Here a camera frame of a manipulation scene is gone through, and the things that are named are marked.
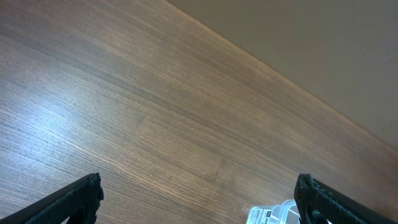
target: white plastic object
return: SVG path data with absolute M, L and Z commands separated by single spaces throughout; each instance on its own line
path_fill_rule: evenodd
M 300 224 L 295 200 L 282 205 L 257 205 L 250 209 L 246 224 Z

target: white label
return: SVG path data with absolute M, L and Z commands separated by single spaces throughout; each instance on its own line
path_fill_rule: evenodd
M 254 208 L 250 211 L 246 224 L 258 224 L 261 218 L 262 209 Z
M 268 224 L 271 218 L 271 210 L 264 210 L 259 224 Z

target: brown wooden surface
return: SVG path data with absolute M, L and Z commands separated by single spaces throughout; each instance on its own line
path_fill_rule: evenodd
M 398 219 L 396 149 L 165 1 L 0 1 L 0 81 L 0 217 L 99 172 L 98 223 L 244 223 L 309 172 Z

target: clear plastic container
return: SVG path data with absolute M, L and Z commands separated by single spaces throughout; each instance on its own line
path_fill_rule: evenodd
M 250 209 L 246 224 L 299 224 L 300 215 L 295 200 L 282 205 L 258 205 Z

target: wood grain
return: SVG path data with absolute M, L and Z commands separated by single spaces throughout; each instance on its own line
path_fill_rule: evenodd
M 0 217 L 90 172 L 98 223 L 244 223 L 299 173 L 398 219 L 398 152 L 169 3 L 0 1 Z

